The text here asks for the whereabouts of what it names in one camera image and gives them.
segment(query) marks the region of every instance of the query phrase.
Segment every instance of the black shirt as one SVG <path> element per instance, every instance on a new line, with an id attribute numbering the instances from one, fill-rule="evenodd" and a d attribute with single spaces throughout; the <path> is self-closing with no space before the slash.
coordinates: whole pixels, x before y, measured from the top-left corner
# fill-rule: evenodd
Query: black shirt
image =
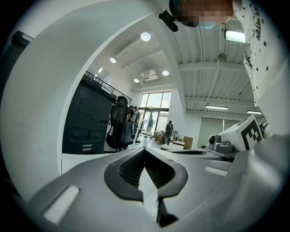
<path id="1" fill-rule="evenodd" d="M 130 122 L 131 121 L 131 118 L 133 117 L 133 115 L 135 114 L 135 111 L 134 110 L 132 110 L 132 109 L 130 109 L 129 110 L 129 112 L 128 112 L 128 115 L 130 114 L 130 118 L 129 118 L 129 120 L 128 120 L 128 122 Z"/>

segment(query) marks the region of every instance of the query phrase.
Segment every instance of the chair headrest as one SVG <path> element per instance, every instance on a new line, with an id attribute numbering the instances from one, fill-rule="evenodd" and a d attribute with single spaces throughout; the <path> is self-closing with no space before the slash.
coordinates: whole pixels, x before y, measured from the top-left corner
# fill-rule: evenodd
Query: chair headrest
<path id="1" fill-rule="evenodd" d="M 117 106 L 127 106 L 128 105 L 128 101 L 127 98 L 120 96 L 117 99 Z"/>

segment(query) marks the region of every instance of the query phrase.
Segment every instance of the backpack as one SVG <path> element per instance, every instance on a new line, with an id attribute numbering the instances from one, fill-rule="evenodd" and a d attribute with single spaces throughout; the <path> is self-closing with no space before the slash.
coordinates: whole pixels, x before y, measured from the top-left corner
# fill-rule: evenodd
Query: backpack
<path id="1" fill-rule="evenodd" d="M 165 131 L 171 131 L 171 126 L 169 124 L 166 125 Z"/>
<path id="2" fill-rule="evenodd" d="M 139 123 L 139 117 L 140 117 L 140 113 L 137 111 L 132 116 L 131 121 L 138 124 Z"/>

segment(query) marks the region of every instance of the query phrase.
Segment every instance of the face mask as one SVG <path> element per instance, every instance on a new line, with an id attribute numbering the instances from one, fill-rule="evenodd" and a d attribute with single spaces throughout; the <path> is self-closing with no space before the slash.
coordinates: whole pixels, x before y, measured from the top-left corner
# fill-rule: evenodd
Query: face mask
<path id="1" fill-rule="evenodd" d="M 215 24 L 216 24 L 215 22 L 199 22 L 198 23 L 199 27 L 206 28 L 206 29 L 213 28 Z"/>

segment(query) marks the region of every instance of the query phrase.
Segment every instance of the polka dot shirt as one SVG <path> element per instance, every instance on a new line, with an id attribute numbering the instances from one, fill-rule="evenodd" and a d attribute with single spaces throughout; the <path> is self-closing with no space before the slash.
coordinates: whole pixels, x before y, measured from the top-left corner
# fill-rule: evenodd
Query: polka dot shirt
<path id="1" fill-rule="evenodd" d="M 285 64 L 288 52 L 271 19 L 252 0 L 234 0 L 233 9 L 242 23 L 246 37 L 244 64 L 251 81 L 255 106 L 275 82 Z"/>

